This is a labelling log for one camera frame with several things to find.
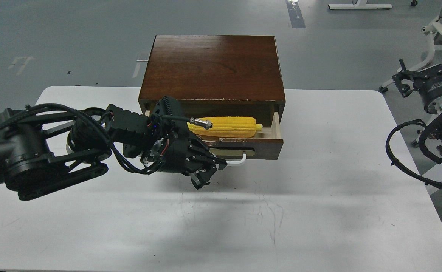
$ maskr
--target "gray floor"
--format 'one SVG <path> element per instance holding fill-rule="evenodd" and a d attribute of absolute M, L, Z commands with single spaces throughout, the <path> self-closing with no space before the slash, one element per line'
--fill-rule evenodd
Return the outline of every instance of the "gray floor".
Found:
<path fill-rule="evenodd" d="M 140 86 L 145 64 L 136 76 L 136 60 L 157 34 L 275 36 L 285 88 L 376 90 L 401 57 L 408 67 L 420 62 L 420 29 L 442 0 L 370 1 L 391 10 L 328 3 L 351 1 L 299 0 L 306 28 L 293 29 L 285 0 L 0 1 L 0 111 L 34 104 L 51 85 Z M 398 124 L 428 119 L 417 94 L 403 99 L 391 86 L 385 98 Z M 409 143 L 415 130 L 403 135 Z M 411 153 L 421 173 L 433 166 Z"/>

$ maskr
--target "wooden drawer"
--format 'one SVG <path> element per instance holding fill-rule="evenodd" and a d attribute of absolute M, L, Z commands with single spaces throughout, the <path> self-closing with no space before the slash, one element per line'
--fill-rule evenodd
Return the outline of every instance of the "wooden drawer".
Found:
<path fill-rule="evenodd" d="M 142 111 L 164 95 L 178 99 L 188 117 L 250 116 L 263 125 L 252 138 L 203 136 L 216 155 L 278 158 L 285 93 L 273 36 L 156 36 L 138 97 Z"/>

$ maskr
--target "white table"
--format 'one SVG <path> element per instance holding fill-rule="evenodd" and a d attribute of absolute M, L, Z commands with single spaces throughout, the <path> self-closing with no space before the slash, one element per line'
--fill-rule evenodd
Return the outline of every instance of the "white table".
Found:
<path fill-rule="evenodd" d="M 49 87 L 38 103 L 140 111 L 137 96 Z M 113 157 L 104 176 L 33 201 L 0 185 L 0 270 L 442 272 L 425 186 L 385 154 L 395 122 L 382 95 L 286 98 L 279 159 L 228 167 L 199 191 L 180 174 L 130 174 Z M 64 138 L 49 144 L 64 153 Z M 393 148 L 415 168 L 400 134 Z"/>

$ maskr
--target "yellow toy corn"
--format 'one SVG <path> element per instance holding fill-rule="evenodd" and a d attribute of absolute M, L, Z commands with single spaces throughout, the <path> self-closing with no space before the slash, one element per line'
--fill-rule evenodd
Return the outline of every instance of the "yellow toy corn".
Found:
<path fill-rule="evenodd" d="M 204 129 L 200 126 L 189 124 L 189 129 L 194 134 L 224 138 L 251 138 L 263 128 L 262 125 L 256 124 L 253 117 L 205 117 L 201 120 L 210 120 L 212 122 L 211 129 Z"/>

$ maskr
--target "cable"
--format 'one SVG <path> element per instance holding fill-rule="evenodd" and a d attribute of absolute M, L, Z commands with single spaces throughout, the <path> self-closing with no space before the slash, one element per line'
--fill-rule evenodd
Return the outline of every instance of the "cable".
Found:
<path fill-rule="evenodd" d="M 405 174 L 415 178 L 419 179 L 420 181 L 424 182 L 425 184 L 429 184 L 431 186 L 434 186 L 435 188 L 442 190 L 442 182 L 434 181 L 432 179 L 425 178 L 419 174 L 416 174 L 415 172 L 412 172 L 409 168 L 407 168 L 402 162 L 399 162 L 399 160 L 395 157 L 395 155 L 392 153 L 391 147 L 390 147 L 390 141 L 392 136 L 399 130 L 401 130 L 403 127 L 409 126 L 409 125 L 419 125 L 422 127 L 427 127 L 425 122 L 423 122 L 421 119 L 415 119 L 409 122 L 404 122 L 389 133 L 389 136 L 387 136 L 387 141 L 385 142 L 385 151 L 387 153 L 387 156 L 392 162 L 392 165 L 395 165 L 398 169 L 400 169 Z"/>
<path fill-rule="evenodd" d="M 129 160 L 127 160 L 123 155 L 117 150 L 115 145 L 113 144 L 112 140 L 110 139 L 110 136 L 108 133 L 101 127 L 101 125 L 96 122 L 94 119 L 92 119 L 89 115 L 86 113 L 75 110 L 73 108 L 67 107 L 62 104 L 56 104 L 56 103 L 44 103 L 39 104 L 33 107 L 28 107 L 27 110 L 23 110 L 12 117 L 10 117 L 8 120 L 2 122 L 0 124 L 0 131 L 2 129 L 5 129 L 6 127 L 9 127 L 13 124 L 18 123 L 22 119 L 25 119 L 29 116 L 33 116 L 37 113 L 41 112 L 49 112 L 49 111 L 65 111 L 73 114 L 77 118 L 81 119 L 85 124 L 89 124 L 102 138 L 102 140 L 107 144 L 107 146 L 112 150 L 112 152 L 115 155 L 115 158 L 119 162 L 120 166 L 131 173 L 138 173 L 138 174 L 152 174 L 153 172 L 156 172 L 160 167 L 162 167 L 163 164 L 156 164 L 151 165 L 150 167 L 145 167 L 144 169 L 138 169 L 136 168 Z"/>
<path fill-rule="evenodd" d="M 190 118 L 183 117 L 183 116 L 176 116 L 176 115 L 162 115 L 161 118 L 167 119 L 167 120 L 179 120 L 179 121 L 190 122 Z"/>

